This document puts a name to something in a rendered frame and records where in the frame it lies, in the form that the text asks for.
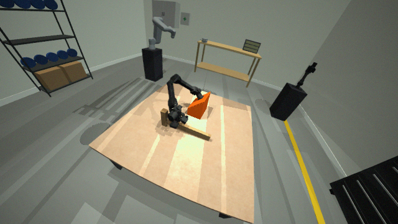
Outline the wooden post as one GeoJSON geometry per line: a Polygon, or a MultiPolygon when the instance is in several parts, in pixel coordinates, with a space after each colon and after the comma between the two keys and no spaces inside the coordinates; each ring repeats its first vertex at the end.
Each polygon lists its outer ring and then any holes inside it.
{"type": "Polygon", "coordinates": [[[162,126],[167,127],[168,113],[169,110],[165,108],[160,111],[162,126]]]}

